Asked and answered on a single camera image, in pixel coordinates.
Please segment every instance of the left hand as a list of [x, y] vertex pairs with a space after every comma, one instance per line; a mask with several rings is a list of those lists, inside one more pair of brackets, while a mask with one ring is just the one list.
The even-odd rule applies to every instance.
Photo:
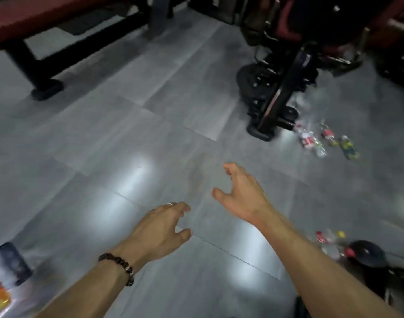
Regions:
[[178, 220], [189, 211], [190, 206], [184, 202], [161, 205], [149, 211], [112, 254], [129, 262], [135, 272], [147, 262], [169, 255], [192, 236], [190, 229], [175, 232]]

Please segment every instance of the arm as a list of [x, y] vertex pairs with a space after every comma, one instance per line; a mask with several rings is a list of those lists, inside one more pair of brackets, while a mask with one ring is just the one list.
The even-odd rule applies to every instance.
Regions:
[[235, 163], [226, 163], [224, 168], [232, 178], [231, 194], [215, 188], [213, 197], [265, 236], [312, 317], [402, 317], [293, 229], [291, 223], [273, 208], [253, 176]]
[[[186, 203], [180, 202], [149, 211], [131, 235], [110, 253], [130, 263], [137, 273], [147, 262], [170, 254], [190, 239], [189, 229], [175, 233], [178, 219], [189, 210]], [[103, 318], [127, 281], [124, 268], [103, 260], [36, 318]]]

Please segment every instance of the right hand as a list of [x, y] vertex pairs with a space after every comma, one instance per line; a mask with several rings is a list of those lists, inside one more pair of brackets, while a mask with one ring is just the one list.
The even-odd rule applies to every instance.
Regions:
[[225, 163], [224, 169], [231, 176], [231, 193], [226, 194], [218, 188], [212, 190], [212, 196], [234, 216], [253, 225], [263, 221], [268, 213], [274, 211], [258, 181], [236, 163]]

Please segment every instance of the black bench frame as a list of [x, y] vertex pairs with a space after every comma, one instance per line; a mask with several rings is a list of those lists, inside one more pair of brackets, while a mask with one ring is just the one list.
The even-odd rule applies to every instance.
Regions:
[[[173, 7], [184, 1], [186, 0], [167, 0], [167, 3], [165, 3], [165, 0], [162, 0], [162, 4], [168, 5], [165, 14], [172, 17]], [[31, 92], [31, 96], [38, 101], [46, 100], [64, 89], [62, 82], [51, 79], [53, 76], [124, 37], [131, 31], [139, 29], [149, 24], [149, 22], [164, 21], [166, 19], [154, 18], [152, 7], [148, 5], [147, 0], [134, 0], [134, 4], [138, 7], [139, 11], [137, 13], [129, 15], [123, 20], [41, 60], [35, 58], [25, 41], [21, 39], [8, 40], [1, 45], [1, 48], [8, 53], [12, 61], [35, 87]]]

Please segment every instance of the forearm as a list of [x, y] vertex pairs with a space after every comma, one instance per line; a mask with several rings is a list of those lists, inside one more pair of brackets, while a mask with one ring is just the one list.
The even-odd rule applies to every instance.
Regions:
[[258, 226], [289, 273], [311, 316], [401, 317], [376, 294], [294, 230], [276, 211]]
[[[145, 264], [136, 246], [117, 246], [111, 251], [130, 263], [135, 272]], [[36, 318], [103, 318], [128, 281], [124, 268], [114, 261], [103, 260], [83, 278], [57, 297]]]

